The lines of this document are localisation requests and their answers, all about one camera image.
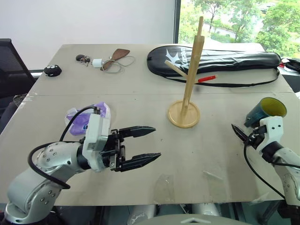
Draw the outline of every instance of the cup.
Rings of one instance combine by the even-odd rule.
[[[246,116],[246,127],[259,127],[259,121],[269,116],[285,117],[287,113],[285,105],[276,98],[263,98]]]

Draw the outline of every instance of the window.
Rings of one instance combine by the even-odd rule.
[[[181,0],[178,43],[202,35],[219,43],[260,43],[281,57],[300,58],[300,0]]]

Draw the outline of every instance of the black strap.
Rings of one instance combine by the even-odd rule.
[[[276,73],[276,78],[274,80],[271,81],[265,81],[265,82],[261,82],[261,83],[205,83],[205,82],[201,82],[201,83],[195,83],[198,85],[203,85],[203,86],[211,86],[211,87],[223,87],[223,88],[242,88],[242,87],[252,87],[252,86],[257,86],[257,85],[261,85],[261,84],[267,84],[267,83],[271,83],[273,81],[276,81],[279,77],[279,70],[277,70]],[[167,78],[169,80],[173,80],[173,81],[178,81],[181,83],[186,83],[186,80],[181,80],[181,79],[176,79],[176,78],[170,78],[170,77],[166,77],[166,76],[162,76],[164,78]]]

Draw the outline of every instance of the tree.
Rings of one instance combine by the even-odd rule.
[[[188,0],[181,1],[180,23],[179,23],[179,43],[193,43],[197,34],[199,16],[201,7],[194,6],[193,2]]]
[[[210,30],[215,16],[222,10],[229,7],[229,0],[195,0],[195,6],[201,6],[205,12],[211,14]]]
[[[254,25],[260,17],[259,3],[263,0],[237,1],[230,22],[236,32],[235,42],[251,42]]]
[[[266,51],[292,57],[300,52],[300,1],[281,0],[267,10],[256,42]]]

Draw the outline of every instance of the cable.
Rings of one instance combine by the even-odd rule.
[[[66,128],[64,129],[64,131],[62,132],[62,134],[61,134],[61,136],[60,136],[60,142],[62,142],[62,141],[64,140],[64,137],[65,137],[67,131],[69,130],[70,126],[72,125],[72,123],[73,123],[73,121],[76,119],[76,117],[77,117],[79,114],[81,114],[82,112],[84,112],[84,111],[86,111],[86,110],[88,110],[88,109],[94,109],[94,110],[96,110],[97,107],[91,105],[91,106],[87,106],[87,107],[84,107],[84,108],[82,108],[81,110],[79,110],[79,111],[72,117],[72,119],[70,120],[70,122],[68,123],[68,125],[66,126]]]
[[[28,155],[27,157],[27,162],[29,164],[29,166],[31,167],[31,169],[33,169],[34,172],[38,173],[39,175],[41,175],[42,177],[45,177],[48,180],[53,181],[54,183],[63,186],[63,189],[70,189],[70,185],[66,184],[65,182],[45,173],[44,171],[42,171],[41,169],[39,169],[32,161],[32,156],[34,153],[36,153],[38,150],[47,147],[50,144],[53,144],[55,142],[51,142],[51,143],[47,143],[47,144],[42,144],[40,146],[37,146],[36,148],[34,148]]]
[[[272,163],[273,165],[283,165],[283,166],[290,166],[290,167],[295,167],[300,169],[300,165],[293,165],[293,164],[288,164],[288,163]]]
[[[120,72],[120,71],[122,70],[122,67],[128,67],[128,66],[130,66],[132,63],[135,62],[135,57],[134,57],[134,56],[128,55],[128,56],[125,56],[125,57],[120,58],[120,59],[124,59],[124,58],[132,58],[133,60],[132,60],[131,63],[129,63],[129,64],[127,64],[127,65],[124,65],[124,64],[122,64],[122,63],[119,63],[119,62],[117,62],[116,60],[106,60],[106,61],[104,61],[104,62],[102,63],[102,70],[103,70],[104,72],[106,72],[106,73],[109,73],[109,74],[117,74],[118,72]],[[110,62],[110,61],[113,62],[113,63],[117,63],[117,65],[112,64],[112,66],[118,66],[118,67],[119,67],[119,70],[118,70],[118,71],[116,71],[116,72],[110,72],[110,71],[104,70],[103,65],[104,65],[105,63],[107,63],[107,62]]]
[[[245,143],[244,143],[244,157],[245,157],[245,161],[247,162],[249,168],[252,170],[252,172],[263,182],[265,183],[268,187],[270,187],[273,191],[275,191],[278,195],[280,195],[283,199],[285,199],[285,196],[283,194],[281,194],[277,189],[275,189],[271,184],[269,184],[264,178],[262,178],[256,171],[255,169],[252,167],[252,165],[250,164],[248,157],[247,157],[247,145],[250,141],[250,138],[252,135],[255,134],[255,131],[253,131],[246,139]]]

